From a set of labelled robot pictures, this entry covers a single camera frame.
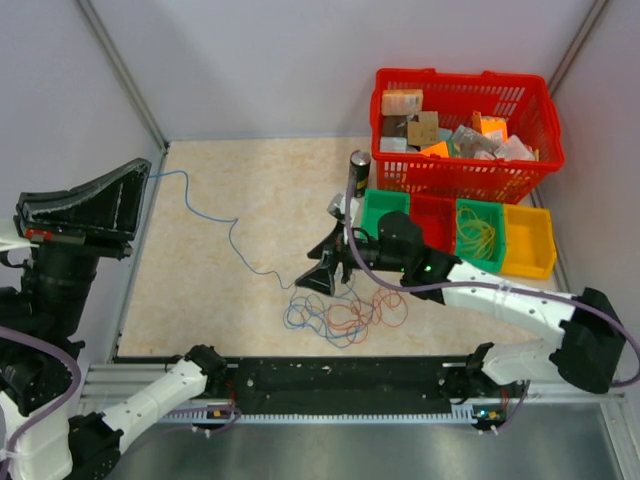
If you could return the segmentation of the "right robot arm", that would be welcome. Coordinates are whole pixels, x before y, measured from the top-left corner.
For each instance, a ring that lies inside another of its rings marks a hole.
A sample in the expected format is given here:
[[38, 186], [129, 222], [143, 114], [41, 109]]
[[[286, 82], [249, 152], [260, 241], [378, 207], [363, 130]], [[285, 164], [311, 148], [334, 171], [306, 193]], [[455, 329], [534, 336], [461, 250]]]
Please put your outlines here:
[[468, 357], [467, 384], [481, 396], [532, 380], [563, 380], [605, 394], [622, 384], [614, 375], [625, 345], [639, 347], [603, 292], [548, 292], [490, 274], [426, 245], [421, 228], [399, 211], [381, 217], [376, 236], [357, 238], [338, 220], [308, 256], [317, 263], [296, 279], [298, 287], [332, 296], [338, 269], [345, 274], [359, 269], [371, 279], [378, 272], [396, 272], [401, 276], [393, 287], [398, 292], [484, 313], [534, 335], [520, 344], [488, 342]]

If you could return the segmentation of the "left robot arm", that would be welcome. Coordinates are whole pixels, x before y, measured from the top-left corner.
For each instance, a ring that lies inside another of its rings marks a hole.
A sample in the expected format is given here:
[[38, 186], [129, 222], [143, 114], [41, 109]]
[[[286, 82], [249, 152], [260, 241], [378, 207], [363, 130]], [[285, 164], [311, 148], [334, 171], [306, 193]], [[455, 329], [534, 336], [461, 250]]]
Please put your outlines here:
[[27, 249], [18, 287], [1, 291], [5, 479], [102, 479], [179, 405], [226, 387], [226, 361], [192, 347], [155, 382], [105, 410], [72, 415], [81, 385], [75, 336], [101, 259], [130, 256], [151, 165], [143, 158], [69, 190], [22, 193], [1, 250]]

